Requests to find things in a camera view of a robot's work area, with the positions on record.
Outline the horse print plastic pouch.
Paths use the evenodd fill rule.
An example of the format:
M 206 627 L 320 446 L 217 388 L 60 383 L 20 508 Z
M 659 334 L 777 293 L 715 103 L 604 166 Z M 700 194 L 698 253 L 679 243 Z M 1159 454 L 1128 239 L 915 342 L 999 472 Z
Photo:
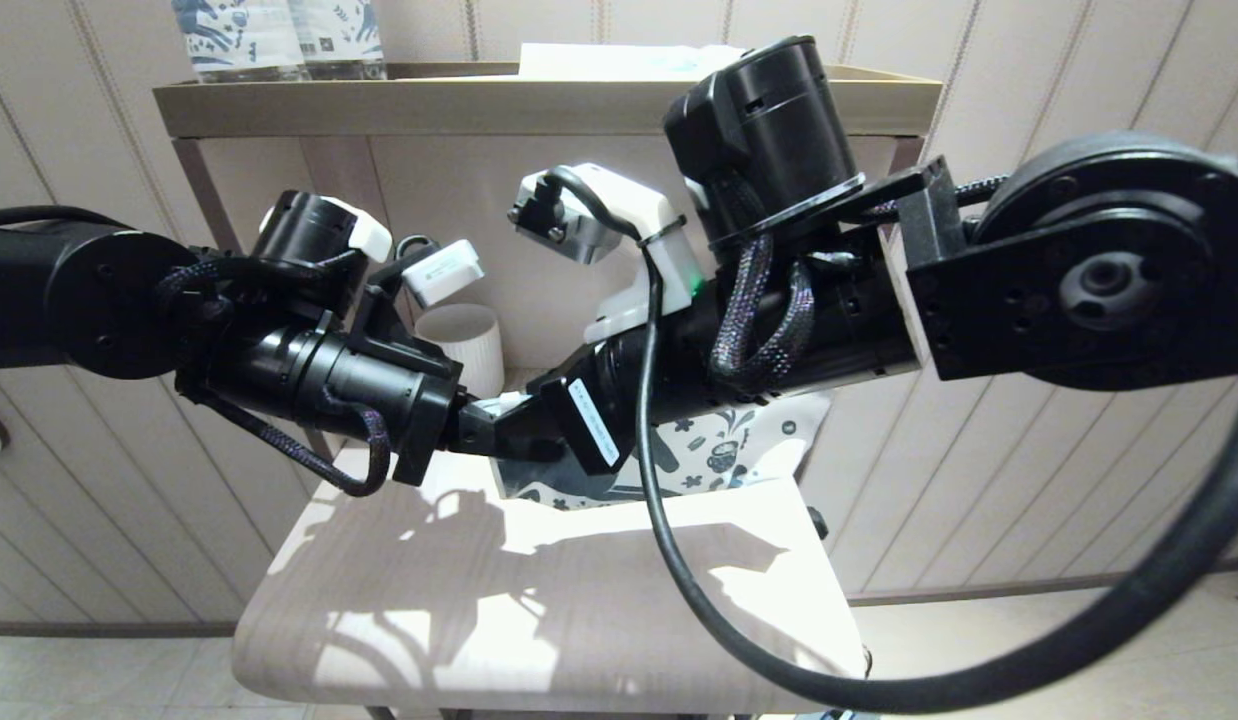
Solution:
M 794 478 L 815 445 L 833 396 L 825 388 L 661 424 L 652 435 L 661 495 L 702 495 Z M 628 456 L 619 473 L 597 478 L 584 474 L 569 455 L 547 464 L 496 460 L 495 466 L 508 499 L 563 511 L 643 501 L 636 456 Z

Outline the white ribbed ceramic mug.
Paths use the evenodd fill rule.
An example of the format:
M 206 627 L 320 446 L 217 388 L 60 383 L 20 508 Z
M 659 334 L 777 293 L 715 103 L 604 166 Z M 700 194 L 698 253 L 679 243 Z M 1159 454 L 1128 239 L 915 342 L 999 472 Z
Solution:
M 423 311 L 415 334 L 462 364 L 461 384 L 478 398 L 500 395 L 505 384 L 503 336 L 491 307 L 449 304 Z

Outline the beige wooden shelf unit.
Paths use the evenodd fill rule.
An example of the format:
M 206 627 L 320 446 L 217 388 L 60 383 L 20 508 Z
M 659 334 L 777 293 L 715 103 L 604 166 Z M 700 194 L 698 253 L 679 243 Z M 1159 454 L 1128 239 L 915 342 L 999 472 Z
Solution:
M 207 139 L 298 137 L 311 178 L 389 209 L 371 139 L 652 137 L 673 80 L 539 80 L 509 64 L 428 79 L 158 87 L 213 238 L 236 238 Z M 441 455 L 422 487 L 318 489 L 232 642 L 235 678 L 322 705 L 494 708 L 539 716 L 810 711 L 737 664 L 680 600 L 638 504 L 560 511 L 496 494 L 482 456 Z

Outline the white packet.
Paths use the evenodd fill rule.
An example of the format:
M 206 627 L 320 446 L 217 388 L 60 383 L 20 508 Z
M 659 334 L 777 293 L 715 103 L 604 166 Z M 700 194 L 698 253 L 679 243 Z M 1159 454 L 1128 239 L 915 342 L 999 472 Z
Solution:
M 742 59 L 728 45 L 522 45 L 517 77 L 539 80 L 697 80 Z

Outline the water bottle blue print label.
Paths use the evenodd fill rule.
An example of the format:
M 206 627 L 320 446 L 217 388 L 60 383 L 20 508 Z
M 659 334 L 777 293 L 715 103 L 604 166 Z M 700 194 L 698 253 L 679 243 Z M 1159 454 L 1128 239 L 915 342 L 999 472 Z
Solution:
M 373 0 L 287 0 L 287 5 L 312 79 L 386 77 Z

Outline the patterned pouches on top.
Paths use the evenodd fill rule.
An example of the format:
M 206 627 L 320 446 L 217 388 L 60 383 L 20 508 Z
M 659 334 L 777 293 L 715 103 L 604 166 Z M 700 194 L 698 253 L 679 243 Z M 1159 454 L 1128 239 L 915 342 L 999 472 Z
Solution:
M 203 85 L 308 80 L 288 0 L 170 0 Z

